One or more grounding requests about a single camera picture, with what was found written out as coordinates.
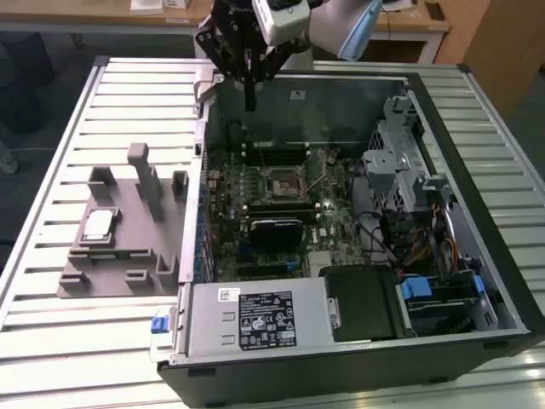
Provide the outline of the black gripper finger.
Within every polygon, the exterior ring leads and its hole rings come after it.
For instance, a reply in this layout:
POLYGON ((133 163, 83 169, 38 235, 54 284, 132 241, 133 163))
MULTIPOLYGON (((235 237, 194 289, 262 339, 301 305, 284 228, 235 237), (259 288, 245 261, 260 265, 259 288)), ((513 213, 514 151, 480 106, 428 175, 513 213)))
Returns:
POLYGON ((243 23, 236 18, 207 16, 198 27, 195 40, 225 78, 239 83, 244 93, 244 107, 249 110, 250 70, 243 29, 243 23))
POLYGON ((253 47, 250 51, 250 109, 256 108, 256 85, 272 80, 284 63, 298 48, 297 40, 290 40, 267 52, 265 46, 253 47))

